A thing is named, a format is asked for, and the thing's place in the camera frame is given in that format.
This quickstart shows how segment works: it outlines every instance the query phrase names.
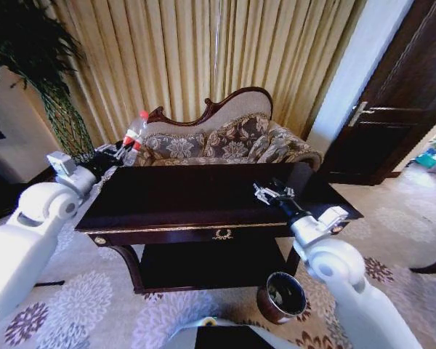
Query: floral carpet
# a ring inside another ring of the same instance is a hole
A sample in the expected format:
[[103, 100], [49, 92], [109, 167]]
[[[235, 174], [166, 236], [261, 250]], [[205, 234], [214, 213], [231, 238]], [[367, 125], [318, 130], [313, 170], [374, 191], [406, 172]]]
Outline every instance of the floral carpet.
[[[424, 348], [436, 348], [436, 275], [412, 274], [411, 266], [436, 260], [436, 176], [412, 166], [374, 187], [335, 185], [365, 219], [339, 238], [365, 257], [370, 282], [395, 303]], [[0, 323], [0, 348], [159, 348], [183, 324], [219, 316], [268, 329], [301, 348], [351, 348], [334, 317], [334, 299], [303, 267], [296, 277], [309, 304], [284, 325], [259, 313], [254, 287], [135, 295], [126, 266], [108, 248], [97, 248], [73, 227], [99, 188], [59, 235], [40, 282], [26, 301]], [[278, 241], [287, 255], [289, 239]], [[136, 246], [142, 255], [142, 246]]]

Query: beige curtain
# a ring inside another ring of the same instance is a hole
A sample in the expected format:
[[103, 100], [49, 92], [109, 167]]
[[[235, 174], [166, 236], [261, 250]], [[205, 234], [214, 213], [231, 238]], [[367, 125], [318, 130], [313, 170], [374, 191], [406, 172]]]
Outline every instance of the beige curtain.
[[300, 135], [355, 0], [58, 0], [81, 42], [71, 92], [94, 144], [142, 109], [191, 121], [203, 100], [261, 86], [273, 119]]

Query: drawer handle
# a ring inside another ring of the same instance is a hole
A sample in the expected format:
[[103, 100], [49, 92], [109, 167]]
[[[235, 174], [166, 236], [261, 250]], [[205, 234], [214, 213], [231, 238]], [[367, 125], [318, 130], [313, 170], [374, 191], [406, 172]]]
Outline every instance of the drawer handle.
[[221, 229], [218, 229], [215, 232], [215, 236], [212, 238], [214, 240], [228, 240], [229, 238], [233, 238], [232, 236], [232, 231], [230, 229], [226, 229], [226, 234], [225, 235], [221, 235]]
[[96, 238], [94, 239], [94, 242], [95, 242], [97, 245], [105, 245], [105, 244], [107, 243], [107, 241], [106, 241], [104, 238], [100, 237], [100, 236], [96, 237]]

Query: table lower shelf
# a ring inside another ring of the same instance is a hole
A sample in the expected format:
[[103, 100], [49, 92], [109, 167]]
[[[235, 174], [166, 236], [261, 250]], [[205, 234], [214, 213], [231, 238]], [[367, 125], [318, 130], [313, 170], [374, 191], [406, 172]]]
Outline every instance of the table lower shelf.
[[275, 271], [286, 262], [273, 238], [147, 245], [140, 263], [143, 293], [261, 286]]

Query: trash can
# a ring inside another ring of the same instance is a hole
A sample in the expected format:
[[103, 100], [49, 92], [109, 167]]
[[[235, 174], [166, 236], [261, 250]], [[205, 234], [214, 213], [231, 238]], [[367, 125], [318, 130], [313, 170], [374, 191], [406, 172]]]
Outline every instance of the trash can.
[[257, 305], [268, 321], [284, 324], [305, 310], [307, 299], [301, 284], [293, 276], [276, 272], [258, 288]]

